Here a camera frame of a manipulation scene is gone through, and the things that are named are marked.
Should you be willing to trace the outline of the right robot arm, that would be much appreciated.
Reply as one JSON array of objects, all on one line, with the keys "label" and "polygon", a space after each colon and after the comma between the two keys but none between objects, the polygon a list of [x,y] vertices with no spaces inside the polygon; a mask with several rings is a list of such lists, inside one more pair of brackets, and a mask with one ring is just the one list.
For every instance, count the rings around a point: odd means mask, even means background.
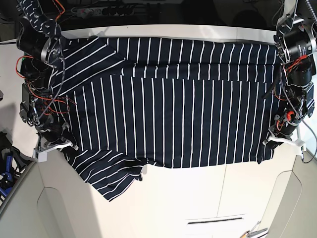
[{"label": "right robot arm", "polygon": [[70,113],[73,100],[61,96],[66,64],[65,38],[56,19],[48,18],[37,0],[20,0],[23,12],[17,47],[24,52],[16,73],[24,79],[20,117],[33,126],[38,142],[33,151],[36,162],[45,162],[50,151],[78,146],[70,134],[70,124],[59,117]]}]

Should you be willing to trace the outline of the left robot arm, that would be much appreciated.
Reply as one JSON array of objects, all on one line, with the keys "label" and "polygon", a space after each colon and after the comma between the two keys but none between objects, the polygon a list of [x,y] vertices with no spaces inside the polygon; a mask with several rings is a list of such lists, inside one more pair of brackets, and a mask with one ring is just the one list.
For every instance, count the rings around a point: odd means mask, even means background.
[{"label": "left robot arm", "polygon": [[301,138],[291,139],[305,117],[315,109],[314,84],[316,75],[314,54],[317,52],[317,2],[315,0],[284,0],[276,22],[274,43],[280,64],[274,71],[269,91],[281,101],[263,141],[275,149],[282,143],[303,148]]}]

